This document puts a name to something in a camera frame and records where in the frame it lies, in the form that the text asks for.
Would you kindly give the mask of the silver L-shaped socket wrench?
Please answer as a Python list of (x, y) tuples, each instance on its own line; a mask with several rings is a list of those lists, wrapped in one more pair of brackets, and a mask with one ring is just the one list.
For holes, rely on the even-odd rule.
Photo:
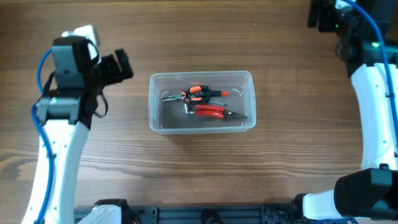
[(185, 114), (194, 114), (195, 112), (192, 111), (187, 103), (183, 104), (183, 111)]

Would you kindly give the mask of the orange black needle-nose pliers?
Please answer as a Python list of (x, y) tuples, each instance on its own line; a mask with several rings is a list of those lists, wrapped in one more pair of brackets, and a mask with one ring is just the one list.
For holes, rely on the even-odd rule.
[(201, 97), (199, 92), (201, 91), (209, 91), (208, 86), (193, 86), (185, 91), (182, 91), (180, 94), (170, 95), (165, 98), (161, 98), (161, 101), (181, 101), (183, 103), (189, 103), (189, 99), (191, 97)]

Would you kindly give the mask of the clear plastic container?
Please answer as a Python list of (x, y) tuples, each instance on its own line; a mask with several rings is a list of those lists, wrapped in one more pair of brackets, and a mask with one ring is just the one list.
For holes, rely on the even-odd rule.
[(163, 135), (245, 132), (256, 125), (252, 75), (156, 73), (149, 87), (149, 125)]

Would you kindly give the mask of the black red screwdriver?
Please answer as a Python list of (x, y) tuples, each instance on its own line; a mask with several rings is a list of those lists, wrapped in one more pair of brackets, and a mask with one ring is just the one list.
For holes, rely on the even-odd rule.
[(201, 97), (219, 97), (219, 96), (228, 96), (229, 93), (227, 91), (214, 91), (214, 90), (210, 90), (210, 91), (201, 91), (199, 92), (199, 95)]

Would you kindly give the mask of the red handled pliers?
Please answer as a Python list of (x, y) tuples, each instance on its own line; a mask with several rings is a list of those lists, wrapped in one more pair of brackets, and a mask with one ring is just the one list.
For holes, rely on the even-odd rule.
[(218, 119), (247, 119), (248, 117), (233, 111), (229, 111), (224, 107), (213, 105), (196, 105), (193, 112), (195, 116), (207, 116)]

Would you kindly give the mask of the green handled screwdriver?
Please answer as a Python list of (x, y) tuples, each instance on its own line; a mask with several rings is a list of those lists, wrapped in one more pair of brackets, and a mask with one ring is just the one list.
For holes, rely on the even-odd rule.
[(198, 104), (214, 103), (214, 104), (217, 104), (217, 105), (226, 106), (225, 103), (220, 103), (220, 102), (217, 102), (217, 101), (210, 100), (209, 96), (206, 96), (206, 97), (191, 97), (189, 99), (189, 103), (198, 103)]

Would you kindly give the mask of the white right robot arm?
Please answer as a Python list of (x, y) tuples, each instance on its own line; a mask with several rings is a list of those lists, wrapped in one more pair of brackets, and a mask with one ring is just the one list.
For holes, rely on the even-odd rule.
[(361, 118), (361, 169), (333, 189), (300, 194), (292, 217), (315, 223), (397, 220), (397, 41), (386, 38), (396, 0), (313, 0), (309, 27), (338, 36)]

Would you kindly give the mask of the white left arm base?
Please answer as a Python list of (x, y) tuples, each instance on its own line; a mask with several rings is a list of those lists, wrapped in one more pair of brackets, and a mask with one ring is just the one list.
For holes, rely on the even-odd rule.
[(126, 199), (104, 199), (94, 204), (91, 212), (77, 224), (137, 224), (135, 213)]

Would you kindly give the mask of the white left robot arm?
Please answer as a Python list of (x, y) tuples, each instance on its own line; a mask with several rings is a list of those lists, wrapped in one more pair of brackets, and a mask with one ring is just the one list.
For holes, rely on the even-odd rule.
[(102, 57), (89, 50), (93, 44), (83, 36), (60, 37), (46, 53), (55, 70), (31, 107), (39, 156), (23, 223), (74, 222), (80, 158), (92, 118), (98, 115), (97, 97), (106, 86), (134, 76), (123, 49)]

